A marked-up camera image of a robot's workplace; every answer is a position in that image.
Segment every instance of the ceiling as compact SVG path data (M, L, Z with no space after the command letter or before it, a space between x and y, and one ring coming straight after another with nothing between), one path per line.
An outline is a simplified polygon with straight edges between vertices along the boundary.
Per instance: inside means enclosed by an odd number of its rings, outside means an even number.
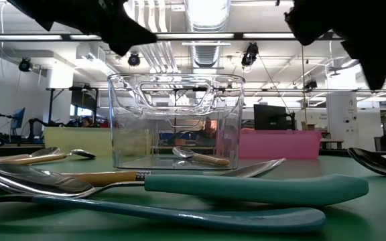
M279 7L276 7L273 4L274 1L232 0L229 24L227 25L226 31L243 33L290 32L283 18L283 14L290 9L290 1L282 1ZM180 11L183 7L183 1L166 0L166 5L166 26L168 31L175 33L187 31L185 12ZM1 8L3 8L2 25ZM147 8L145 8L145 16L148 16ZM48 33L34 20L25 16L10 4L4 5L0 3L0 33L2 33L2 29L4 34ZM54 24L51 32L80 33L76 29L57 23ZM314 78L318 81L318 88L325 88L325 67L320 64L332 64L331 60L349 60L339 41L318 41L306 47L302 47L297 41L291 40L260 41L257 42L260 56L253 64L251 71L249 73L244 73L240 61L242 53L245 51L249 42L231 41L229 43L230 46L222 47L217 73L235 74L244 77L246 80L245 88L271 88L273 87L271 79L278 88L293 88L294 82L297 86L302 87L302 75L304 72L309 73L310 71L310 75L306 76L306 79ZM76 66L76 69L79 70L76 75L76 81L100 82L101 84L105 84L106 74L100 71L99 68L94 68L87 60L83 60L76 55L76 49L80 44L80 42L7 42L4 44L3 49L5 52L19 53L25 50L50 50ZM172 41L171 45L179 70L182 73L192 72L189 47L183 46L181 41ZM141 59L141 64L139 66L131 67L127 63L129 54L120 58L112 53L106 44L101 43L101 47L107 53L107 64L117 72L150 72L150 66L144 59ZM138 48L132 48L131 51L138 51ZM359 78L357 87L367 87L363 79L364 78ZM302 93L286 93L285 95L301 96ZM277 93L247 92L246 96L277 96Z

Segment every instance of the ceiling duct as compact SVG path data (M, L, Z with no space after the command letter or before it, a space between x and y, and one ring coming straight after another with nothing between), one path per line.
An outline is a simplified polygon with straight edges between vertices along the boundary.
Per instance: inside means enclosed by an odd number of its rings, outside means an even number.
M190 32L223 32L229 22L231 0L184 0ZM191 46L194 67L214 67L221 46Z

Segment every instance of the desk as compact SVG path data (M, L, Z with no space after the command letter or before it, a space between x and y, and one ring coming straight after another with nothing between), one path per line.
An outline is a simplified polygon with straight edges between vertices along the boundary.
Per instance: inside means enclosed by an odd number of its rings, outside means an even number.
M340 139L321 139L321 148L322 149L327 149L327 144L329 143L336 143L337 144L337 149L342 149L342 143L344 140Z
M252 164L253 161L241 160ZM87 172L111 170L110 159L59 161L40 165L51 171ZM322 209L327 216L320 233L303 235L221 232L179 226L142 218L70 210L35 204L0 204L0 241L84 241L84 240L256 240L256 241L386 241L386 177L381 177L346 157L319 157L319 160L289 160L266 175L269 179L305 178L340 173L364 177L370 192L349 202ZM98 194L94 199L144 206L210 210L197 197L146 192L142 187L120 187ZM243 210L257 209L247 206Z

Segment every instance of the teal spoon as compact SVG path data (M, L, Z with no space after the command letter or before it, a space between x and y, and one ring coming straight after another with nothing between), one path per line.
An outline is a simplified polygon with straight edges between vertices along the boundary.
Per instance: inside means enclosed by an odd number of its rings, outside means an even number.
M260 233L315 232L323 227L326 218L320 210L312 208L288 208L250 212L208 212L153 208L89 199L29 194L0 196L1 202L31 202L63 208L81 208L112 214L123 214L217 230Z

